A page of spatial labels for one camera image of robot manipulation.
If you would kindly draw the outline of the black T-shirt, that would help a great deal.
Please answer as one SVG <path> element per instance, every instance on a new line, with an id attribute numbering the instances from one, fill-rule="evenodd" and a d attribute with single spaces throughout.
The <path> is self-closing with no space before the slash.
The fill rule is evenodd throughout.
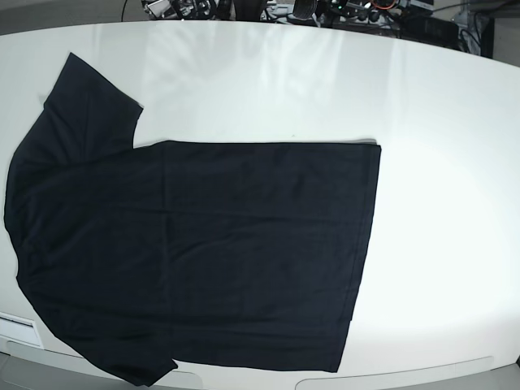
<path id="1" fill-rule="evenodd" d="M 70 54 L 8 170 L 17 283 L 97 368 L 339 369 L 366 260 L 374 143 L 133 144 L 141 105 Z"/>

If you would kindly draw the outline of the white label plate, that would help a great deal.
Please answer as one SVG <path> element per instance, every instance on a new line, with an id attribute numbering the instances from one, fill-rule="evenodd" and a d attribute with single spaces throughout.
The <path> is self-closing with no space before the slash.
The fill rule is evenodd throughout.
<path id="1" fill-rule="evenodd" d="M 43 349 L 41 337 L 35 323 L 26 318 L 1 313 L 0 336 L 3 339 L 29 347 Z"/>

